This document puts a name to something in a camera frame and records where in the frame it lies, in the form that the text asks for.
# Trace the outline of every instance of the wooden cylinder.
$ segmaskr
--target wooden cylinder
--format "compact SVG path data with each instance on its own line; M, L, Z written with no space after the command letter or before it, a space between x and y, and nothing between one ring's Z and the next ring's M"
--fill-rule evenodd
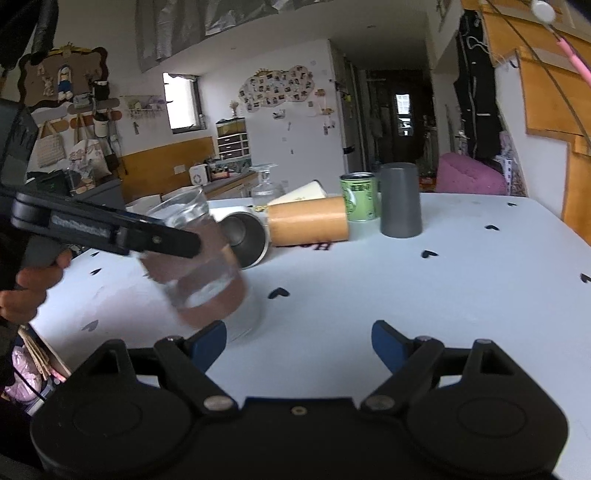
M276 247L349 239L343 197L270 205L267 213L271 242Z

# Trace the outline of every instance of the dark doorway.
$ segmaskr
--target dark doorway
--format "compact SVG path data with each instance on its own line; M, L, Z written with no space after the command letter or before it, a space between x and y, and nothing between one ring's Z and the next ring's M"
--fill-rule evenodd
M368 72L371 130L380 163L416 163L424 155L426 119L434 116L422 70Z

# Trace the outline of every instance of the finger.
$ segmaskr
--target finger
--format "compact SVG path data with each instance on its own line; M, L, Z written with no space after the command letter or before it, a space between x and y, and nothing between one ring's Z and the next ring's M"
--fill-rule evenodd
M68 268L72 262L72 251L68 248L56 258L56 264L62 270Z
M28 313L19 313L12 312L7 309L0 309L0 315L2 315L2 318L8 320L11 323L16 323L18 325L26 325L37 316L37 309L32 310Z
M24 268L17 275L17 283L29 290L48 290L55 286L64 275L57 265L47 268Z
M45 290L7 290L0 292L0 307L9 312L31 313L46 298Z

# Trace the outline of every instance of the hanging bag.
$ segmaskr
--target hanging bag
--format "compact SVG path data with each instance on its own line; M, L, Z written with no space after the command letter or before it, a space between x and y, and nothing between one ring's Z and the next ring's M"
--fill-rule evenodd
M51 135L42 138L46 127L51 132ZM37 162L37 167L44 168L59 162L63 158L66 158L63 139L53 128L51 122L45 122L39 129L39 135L33 148L33 162Z
M82 124L82 130L86 133L86 138L83 140L81 139L83 135L80 134L80 124ZM76 115L74 146L70 151L69 159L74 163L88 163L92 167L96 180L111 175L109 167L105 161L103 150L100 147L100 143L94 138L90 129L84 123L81 114Z

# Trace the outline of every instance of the pink bean bag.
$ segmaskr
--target pink bean bag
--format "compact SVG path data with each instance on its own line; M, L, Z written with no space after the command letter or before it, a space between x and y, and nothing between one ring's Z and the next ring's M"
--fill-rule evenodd
M437 193L507 195L505 177L478 160L457 153L439 158Z

